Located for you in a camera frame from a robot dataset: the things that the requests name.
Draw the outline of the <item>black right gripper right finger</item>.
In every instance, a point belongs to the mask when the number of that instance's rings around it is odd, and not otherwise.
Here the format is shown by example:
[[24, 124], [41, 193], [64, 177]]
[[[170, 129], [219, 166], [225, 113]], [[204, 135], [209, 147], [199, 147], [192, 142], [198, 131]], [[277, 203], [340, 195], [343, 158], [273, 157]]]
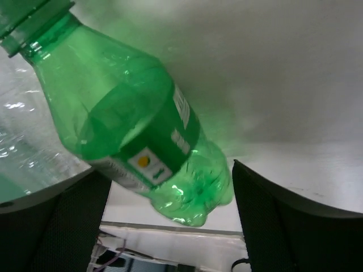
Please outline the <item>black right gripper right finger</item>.
[[233, 185], [252, 271], [362, 271], [362, 214], [315, 202], [239, 161]]

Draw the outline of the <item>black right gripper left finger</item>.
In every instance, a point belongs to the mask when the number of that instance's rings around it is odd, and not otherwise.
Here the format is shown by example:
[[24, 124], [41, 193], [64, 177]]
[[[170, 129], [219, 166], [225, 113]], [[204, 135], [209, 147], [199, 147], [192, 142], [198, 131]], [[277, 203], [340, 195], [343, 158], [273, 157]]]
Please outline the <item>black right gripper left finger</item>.
[[85, 171], [1, 201], [1, 271], [86, 271], [110, 187]]

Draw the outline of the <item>clear plastic bottle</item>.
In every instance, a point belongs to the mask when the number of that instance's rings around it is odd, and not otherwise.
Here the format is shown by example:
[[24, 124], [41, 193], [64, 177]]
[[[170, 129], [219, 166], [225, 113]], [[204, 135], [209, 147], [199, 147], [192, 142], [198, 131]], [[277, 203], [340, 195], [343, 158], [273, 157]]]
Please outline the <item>clear plastic bottle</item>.
[[60, 143], [32, 67], [1, 50], [1, 202], [88, 169]]

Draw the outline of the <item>green plastic bottle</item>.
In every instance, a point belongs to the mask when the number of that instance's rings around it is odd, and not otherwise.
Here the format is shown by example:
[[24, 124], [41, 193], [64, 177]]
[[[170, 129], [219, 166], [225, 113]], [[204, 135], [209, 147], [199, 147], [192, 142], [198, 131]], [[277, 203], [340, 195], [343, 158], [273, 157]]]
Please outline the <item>green plastic bottle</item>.
[[73, 1], [2, 1], [1, 47], [34, 69], [62, 145], [163, 216], [200, 227], [233, 198], [221, 149], [161, 61], [83, 23]]

